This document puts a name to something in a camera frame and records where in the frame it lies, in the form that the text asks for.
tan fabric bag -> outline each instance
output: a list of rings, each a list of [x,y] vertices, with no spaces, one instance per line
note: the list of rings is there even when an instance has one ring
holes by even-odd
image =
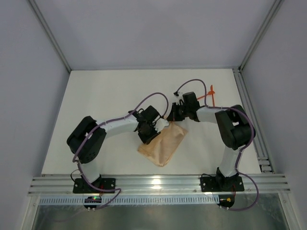
[[[163,167],[172,158],[186,134],[187,130],[170,122],[169,127],[163,129],[149,145],[140,145],[138,152],[155,165]]]

white wall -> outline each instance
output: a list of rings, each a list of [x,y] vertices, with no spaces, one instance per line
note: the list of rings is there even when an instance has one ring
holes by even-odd
[[[285,1],[244,69],[278,172],[307,219],[307,1]]]
[[[238,66],[273,0],[36,0],[77,69]]]
[[[39,175],[68,73],[25,0],[0,7],[0,229],[13,230]]]

robotic arm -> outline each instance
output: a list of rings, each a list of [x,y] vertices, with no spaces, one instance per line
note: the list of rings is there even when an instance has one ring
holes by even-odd
[[[177,103],[172,104],[168,121],[183,121],[189,117],[196,122],[211,122],[218,125],[225,150],[222,163],[216,170],[215,182],[217,190],[231,191],[236,182],[242,181],[236,170],[236,163],[238,160],[240,161],[239,147],[246,145],[252,134],[248,121],[241,113],[237,112],[240,111],[246,115],[245,111],[240,105],[232,106],[233,110],[200,106],[194,92],[182,95],[177,92],[174,94],[178,100]]]
[[[83,175],[89,183],[96,187],[101,187],[101,176],[95,158],[106,138],[124,132],[138,132],[141,141],[149,144],[168,125],[168,121],[164,120],[152,106],[145,110],[135,111],[125,119],[115,118],[113,120],[116,120],[116,122],[106,123],[97,128],[88,138],[78,155]],[[90,116],[85,117],[67,139],[67,144],[71,151],[75,154],[83,140],[88,136],[88,133],[103,122],[105,121],[96,121]]]

purple cable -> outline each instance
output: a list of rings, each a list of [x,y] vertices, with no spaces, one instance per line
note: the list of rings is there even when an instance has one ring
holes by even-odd
[[[88,135],[85,137],[85,139],[83,140],[83,142],[81,143],[81,145],[80,145],[79,148],[77,149],[75,155],[73,156],[72,162],[76,162],[76,161],[77,161],[76,158],[77,158],[77,156],[79,155],[81,149],[83,148],[83,146],[85,145],[85,143],[86,143],[86,141],[88,140],[88,138],[91,136],[92,133],[95,132],[96,129],[98,129],[99,127],[101,127],[101,126],[103,126],[103,125],[105,125],[105,124],[107,124],[107,123],[114,122],[114,121],[120,121],[120,120],[123,120],[123,119],[128,118],[129,116],[131,116],[131,115],[140,107],[141,104],[143,104],[143,102],[145,102],[148,98],[150,98],[150,97],[152,97],[152,96],[154,96],[154,95],[156,95],[156,94],[162,95],[162,96],[164,96],[164,98],[166,99],[166,110],[165,110],[164,114],[162,115],[162,117],[164,117],[164,115],[167,113],[167,110],[168,110],[168,99],[167,99],[167,97],[166,97],[163,93],[161,93],[161,92],[154,92],[154,93],[148,95],[147,97],[145,97],[145,98],[135,107],[135,109],[134,109],[131,113],[129,113],[127,116],[123,116],[123,117],[120,117],[120,118],[110,119],[110,120],[107,120],[107,121],[102,122],[102,123],[98,124],[97,126],[95,126],[95,127],[88,133]]]
[[[191,79],[191,80],[188,80],[187,82],[183,83],[183,84],[177,89],[176,92],[178,92],[184,85],[188,84],[188,83],[191,82],[191,81],[200,81],[200,82],[203,84],[203,86],[204,86],[204,88],[205,88],[205,98],[204,98],[204,102],[205,102],[205,106],[208,106],[208,105],[207,105],[207,87],[206,87],[206,84],[205,84],[205,83],[203,82],[203,80],[201,80],[201,79]]]
[[[101,188],[97,188],[97,187],[93,186],[93,185],[88,181],[88,179],[85,177],[85,175],[84,175],[84,173],[83,173],[83,171],[82,171],[82,168],[81,168],[81,166],[80,166],[80,162],[79,162],[78,160],[76,160],[78,154],[80,153],[80,150],[82,149],[82,147],[84,146],[84,144],[86,143],[86,141],[88,140],[88,138],[91,136],[91,134],[92,134],[96,129],[98,129],[99,127],[101,127],[101,126],[103,126],[103,125],[105,125],[105,124],[107,124],[107,123],[109,123],[109,122],[114,122],[114,121],[119,121],[119,120],[126,119],[127,117],[131,116],[131,115],[140,107],[140,105],[143,104],[143,102],[145,102],[148,98],[150,98],[150,97],[152,97],[152,96],[154,96],[154,95],[156,95],[156,94],[162,95],[162,96],[164,96],[164,98],[166,99],[166,110],[165,110],[164,114],[162,115],[162,117],[163,117],[163,116],[167,113],[167,110],[168,110],[168,99],[167,99],[167,97],[166,97],[163,93],[161,93],[161,92],[154,92],[154,93],[148,95],[147,97],[145,97],[145,98],[135,107],[135,109],[134,109],[132,112],[130,112],[127,116],[120,117],[120,118],[110,119],[110,120],[107,120],[107,121],[102,122],[102,123],[98,124],[97,126],[95,126],[95,127],[88,133],[88,135],[85,137],[85,139],[83,140],[82,144],[80,145],[80,147],[79,147],[78,150],[76,151],[76,153],[75,153],[75,155],[74,155],[74,157],[73,157],[73,159],[72,159],[72,162],[78,162],[77,166],[78,166],[78,169],[79,169],[79,171],[80,171],[80,173],[81,173],[81,175],[82,175],[82,178],[86,181],[86,183],[87,183],[90,187],[92,187],[93,189],[95,189],[95,190],[97,190],[97,191],[100,191],[100,192],[114,192],[114,191],[118,191],[118,193],[117,193],[114,197],[112,197],[112,198],[111,198],[108,202],[106,202],[104,205],[99,206],[97,209],[101,209],[101,208],[104,208],[104,207],[106,207],[107,205],[109,205],[113,200],[116,199],[116,197],[117,197],[117,196],[119,195],[119,193],[121,192],[121,189],[120,189],[120,188],[115,188],[115,189],[101,189]]]
[[[238,154],[238,158],[236,159],[236,163],[235,163],[235,170],[238,174],[240,175],[243,175],[245,177],[247,177],[248,179],[250,179],[252,181],[252,183],[255,185],[255,188],[256,188],[256,191],[257,191],[257,196],[256,196],[256,199],[255,201],[248,207],[245,207],[245,208],[229,208],[228,210],[231,210],[231,211],[245,211],[245,210],[248,210],[252,207],[255,206],[255,204],[258,202],[259,200],[259,189],[258,189],[258,186],[256,184],[256,182],[253,180],[253,178],[251,178],[250,176],[248,176],[247,174],[244,174],[242,172],[239,171],[238,167],[239,167],[239,163],[240,163],[240,159],[241,159],[241,156],[242,156],[242,152],[244,149],[246,149],[252,142],[253,142],[253,139],[254,139],[254,127],[250,121],[250,119],[248,118],[248,116],[246,116],[243,112],[241,112],[240,110],[237,110],[235,108],[231,108],[231,107],[216,107],[216,106],[208,106],[207,105],[207,87],[206,87],[206,84],[203,82],[203,80],[201,79],[191,79],[185,83],[183,83],[178,89],[176,92],[178,92],[184,85],[186,85],[187,83],[191,82],[191,81],[200,81],[204,88],[205,88],[205,99],[204,99],[204,102],[205,102],[205,106],[208,107],[209,109],[230,109],[232,111],[235,111],[235,112],[238,112],[239,114],[241,114],[247,121],[248,121],[248,124],[249,124],[249,127],[251,129],[251,137],[250,137],[250,140],[249,142],[243,146],[240,150],[239,150],[239,154]]]

